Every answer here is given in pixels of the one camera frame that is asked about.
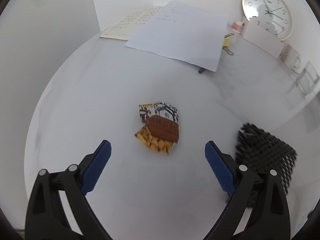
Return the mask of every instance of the clock face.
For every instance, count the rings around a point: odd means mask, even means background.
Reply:
[[[292,32],[293,22],[284,0],[242,0],[246,18],[278,39],[288,38]]]

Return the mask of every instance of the black mesh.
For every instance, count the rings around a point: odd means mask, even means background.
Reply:
[[[236,163],[244,164],[255,172],[268,173],[272,169],[276,170],[286,194],[296,156],[297,152],[290,145],[254,124],[246,123],[239,130]],[[251,192],[247,207],[254,206],[257,194],[257,191]]]

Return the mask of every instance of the food packet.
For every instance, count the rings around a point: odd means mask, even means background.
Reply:
[[[177,108],[164,102],[139,105],[143,126],[135,136],[147,148],[169,154],[179,140]]]

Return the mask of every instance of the round table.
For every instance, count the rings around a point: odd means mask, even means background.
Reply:
[[[197,66],[99,36],[70,56],[39,100],[25,150],[28,195],[41,168],[63,171],[107,139],[112,155],[87,200],[111,237],[203,239],[228,198],[204,157],[205,143],[234,157],[242,123],[272,132],[311,99],[292,88],[291,71],[240,37],[230,47],[234,56],[222,52],[216,73],[199,74]],[[143,126],[138,105],[158,100],[179,112],[180,138],[168,156],[134,136]]]

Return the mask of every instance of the blue object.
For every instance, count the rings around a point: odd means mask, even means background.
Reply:
[[[234,177],[228,166],[221,158],[219,152],[210,142],[208,142],[205,145],[204,154],[223,191],[226,191],[233,196],[236,191]]]
[[[95,153],[95,157],[89,164],[82,176],[82,186],[80,191],[85,196],[93,191],[97,181],[111,156],[111,144],[106,141],[101,149]]]

